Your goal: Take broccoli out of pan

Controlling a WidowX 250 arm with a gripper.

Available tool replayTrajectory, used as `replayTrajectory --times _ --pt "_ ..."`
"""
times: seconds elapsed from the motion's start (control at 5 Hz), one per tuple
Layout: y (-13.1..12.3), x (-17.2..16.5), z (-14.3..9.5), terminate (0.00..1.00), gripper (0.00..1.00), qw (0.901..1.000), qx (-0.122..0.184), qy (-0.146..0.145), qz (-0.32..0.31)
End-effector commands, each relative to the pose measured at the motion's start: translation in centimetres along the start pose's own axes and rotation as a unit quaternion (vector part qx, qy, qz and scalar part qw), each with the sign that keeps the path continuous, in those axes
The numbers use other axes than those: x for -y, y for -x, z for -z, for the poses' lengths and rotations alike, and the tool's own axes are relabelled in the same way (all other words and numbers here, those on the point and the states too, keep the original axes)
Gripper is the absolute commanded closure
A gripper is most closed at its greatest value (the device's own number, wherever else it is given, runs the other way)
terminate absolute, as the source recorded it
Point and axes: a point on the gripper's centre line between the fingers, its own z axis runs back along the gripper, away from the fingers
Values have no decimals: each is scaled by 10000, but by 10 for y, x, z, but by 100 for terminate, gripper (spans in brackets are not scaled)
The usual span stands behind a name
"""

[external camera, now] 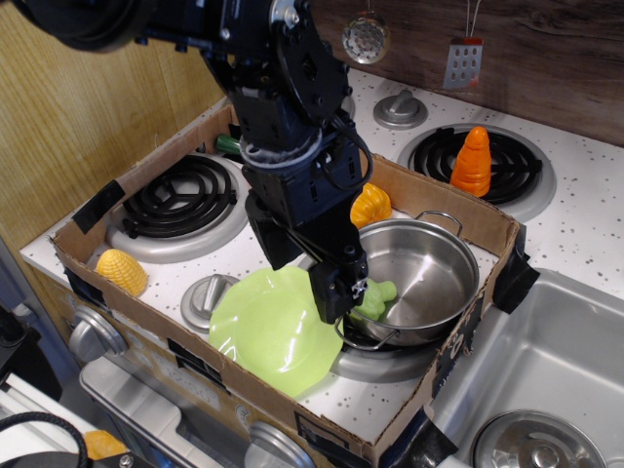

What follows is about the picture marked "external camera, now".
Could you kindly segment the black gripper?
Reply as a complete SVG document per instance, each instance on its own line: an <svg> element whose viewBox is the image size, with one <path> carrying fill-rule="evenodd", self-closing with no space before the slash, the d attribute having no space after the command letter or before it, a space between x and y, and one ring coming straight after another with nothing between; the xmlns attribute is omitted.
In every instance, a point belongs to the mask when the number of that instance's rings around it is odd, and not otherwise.
<svg viewBox="0 0 624 468"><path fill-rule="evenodd" d="M359 149L339 136L300 164L264 169L246 163L251 185L246 210L253 233L273 270L303 253L316 258L345 258L348 247L360 252L359 234L350 209L361 192ZM328 261L308 269L321 318L334 324L364 301L368 265L362 261L336 266Z"/></svg>

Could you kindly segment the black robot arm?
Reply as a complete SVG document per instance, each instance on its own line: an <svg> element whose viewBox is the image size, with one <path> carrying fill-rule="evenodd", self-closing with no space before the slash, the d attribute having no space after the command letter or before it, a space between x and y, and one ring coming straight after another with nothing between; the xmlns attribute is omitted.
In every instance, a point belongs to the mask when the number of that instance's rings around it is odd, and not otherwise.
<svg viewBox="0 0 624 468"><path fill-rule="evenodd" d="M155 39L197 49L234 106L248 219L274 268L312 257L320 318L363 302L367 257L350 211L372 157L343 109L349 68L314 25L307 1L18 1L64 46L107 53Z"/></svg>

